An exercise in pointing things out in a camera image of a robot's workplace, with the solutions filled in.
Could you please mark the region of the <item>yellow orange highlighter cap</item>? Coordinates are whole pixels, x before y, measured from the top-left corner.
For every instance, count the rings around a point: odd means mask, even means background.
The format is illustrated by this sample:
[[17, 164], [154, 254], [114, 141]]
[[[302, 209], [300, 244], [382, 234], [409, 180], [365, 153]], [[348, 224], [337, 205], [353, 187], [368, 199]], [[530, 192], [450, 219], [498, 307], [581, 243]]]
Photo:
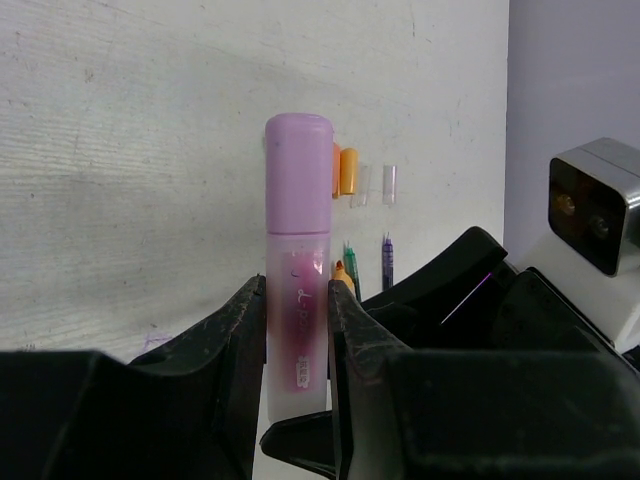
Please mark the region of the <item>yellow orange highlighter cap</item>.
[[340, 194], [354, 195], [357, 191], [359, 153], [354, 148], [340, 152]]

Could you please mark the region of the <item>pink highlighter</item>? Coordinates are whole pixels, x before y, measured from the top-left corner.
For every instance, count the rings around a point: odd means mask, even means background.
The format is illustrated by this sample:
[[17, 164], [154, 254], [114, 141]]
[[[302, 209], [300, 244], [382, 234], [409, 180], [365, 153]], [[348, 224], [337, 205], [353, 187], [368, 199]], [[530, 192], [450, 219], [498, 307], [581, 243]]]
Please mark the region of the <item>pink highlighter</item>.
[[282, 113], [265, 126], [267, 408], [270, 422], [325, 410], [333, 127]]

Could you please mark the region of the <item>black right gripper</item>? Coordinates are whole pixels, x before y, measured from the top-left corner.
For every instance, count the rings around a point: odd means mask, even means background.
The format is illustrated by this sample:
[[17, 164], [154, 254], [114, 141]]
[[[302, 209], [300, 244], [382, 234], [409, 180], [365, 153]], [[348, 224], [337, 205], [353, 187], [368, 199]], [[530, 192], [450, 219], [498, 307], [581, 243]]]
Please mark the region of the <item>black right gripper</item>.
[[364, 303], [382, 328], [359, 356], [409, 350], [597, 352], [612, 343], [538, 270], [516, 271], [507, 252], [471, 227], [433, 260]]

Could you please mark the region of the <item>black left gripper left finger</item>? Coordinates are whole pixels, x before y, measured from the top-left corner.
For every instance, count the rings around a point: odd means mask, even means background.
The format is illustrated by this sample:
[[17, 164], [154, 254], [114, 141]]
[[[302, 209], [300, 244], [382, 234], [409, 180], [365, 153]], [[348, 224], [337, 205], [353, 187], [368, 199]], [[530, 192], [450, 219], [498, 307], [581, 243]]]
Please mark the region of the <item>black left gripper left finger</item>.
[[1, 356], [5, 479], [248, 479], [266, 281], [123, 363], [97, 350]]

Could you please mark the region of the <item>yellow orange highlighter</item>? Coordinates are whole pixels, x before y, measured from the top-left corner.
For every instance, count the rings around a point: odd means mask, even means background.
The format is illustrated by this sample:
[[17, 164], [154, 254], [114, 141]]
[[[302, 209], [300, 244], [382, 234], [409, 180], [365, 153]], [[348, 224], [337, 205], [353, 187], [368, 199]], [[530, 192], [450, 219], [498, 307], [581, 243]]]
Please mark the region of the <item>yellow orange highlighter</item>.
[[337, 260], [335, 262], [332, 279], [335, 281], [342, 281], [353, 295], [356, 294], [355, 283], [347, 273], [346, 268], [341, 260]]

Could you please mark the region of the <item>clear purple pen cap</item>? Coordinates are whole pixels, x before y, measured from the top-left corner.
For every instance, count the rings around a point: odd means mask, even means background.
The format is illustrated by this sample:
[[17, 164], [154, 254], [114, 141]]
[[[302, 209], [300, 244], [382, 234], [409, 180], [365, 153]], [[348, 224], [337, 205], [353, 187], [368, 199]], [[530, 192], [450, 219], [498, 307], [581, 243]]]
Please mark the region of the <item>clear purple pen cap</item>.
[[383, 204], [394, 205], [397, 197], [397, 166], [385, 165], [383, 167]]

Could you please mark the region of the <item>purple ink pen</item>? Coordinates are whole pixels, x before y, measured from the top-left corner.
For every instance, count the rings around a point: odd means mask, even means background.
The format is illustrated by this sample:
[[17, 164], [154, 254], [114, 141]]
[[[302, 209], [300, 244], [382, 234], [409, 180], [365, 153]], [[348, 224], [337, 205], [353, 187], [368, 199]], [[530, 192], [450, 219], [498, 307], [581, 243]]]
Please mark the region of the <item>purple ink pen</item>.
[[382, 241], [382, 290], [387, 291], [394, 285], [394, 247], [389, 233]]

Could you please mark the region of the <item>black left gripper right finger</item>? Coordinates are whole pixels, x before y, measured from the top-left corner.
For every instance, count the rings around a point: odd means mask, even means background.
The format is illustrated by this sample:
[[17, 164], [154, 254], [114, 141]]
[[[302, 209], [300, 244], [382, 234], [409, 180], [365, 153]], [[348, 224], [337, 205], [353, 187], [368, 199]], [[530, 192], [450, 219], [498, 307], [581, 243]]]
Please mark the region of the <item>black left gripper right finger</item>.
[[635, 479], [638, 372], [539, 277], [487, 350], [416, 349], [330, 286], [340, 479]]

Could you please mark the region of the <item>clear green pen cap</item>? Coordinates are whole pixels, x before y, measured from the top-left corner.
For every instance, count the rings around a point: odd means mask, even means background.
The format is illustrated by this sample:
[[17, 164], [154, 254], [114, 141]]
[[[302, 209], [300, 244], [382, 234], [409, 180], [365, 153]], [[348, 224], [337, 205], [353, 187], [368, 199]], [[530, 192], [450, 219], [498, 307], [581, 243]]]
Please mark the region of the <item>clear green pen cap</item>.
[[367, 164], [361, 164], [358, 167], [356, 190], [350, 201], [351, 208], [365, 207], [368, 204], [371, 171], [371, 166]]

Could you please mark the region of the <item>green ink pen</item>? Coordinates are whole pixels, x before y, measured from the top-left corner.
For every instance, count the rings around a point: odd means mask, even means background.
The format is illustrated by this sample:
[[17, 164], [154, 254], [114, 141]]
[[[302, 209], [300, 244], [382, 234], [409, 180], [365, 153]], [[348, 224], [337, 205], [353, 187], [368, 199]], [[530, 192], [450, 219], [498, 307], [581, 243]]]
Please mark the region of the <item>green ink pen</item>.
[[350, 246], [349, 242], [343, 245], [343, 260], [344, 260], [346, 273], [349, 275], [349, 277], [351, 278], [354, 284], [355, 297], [358, 302], [361, 302], [362, 301], [361, 286], [360, 286], [359, 271], [357, 266], [357, 259], [356, 259], [355, 251]]

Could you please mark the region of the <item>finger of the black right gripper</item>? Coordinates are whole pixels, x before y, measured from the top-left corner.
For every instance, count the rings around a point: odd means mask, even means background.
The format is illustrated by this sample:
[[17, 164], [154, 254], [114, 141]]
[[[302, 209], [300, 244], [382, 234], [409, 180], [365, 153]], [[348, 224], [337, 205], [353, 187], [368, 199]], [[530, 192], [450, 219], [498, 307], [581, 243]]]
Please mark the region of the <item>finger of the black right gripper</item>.
[[335, 475], [331, 410], [275, 422], [259, 444], [270, 458], [320, 476]]

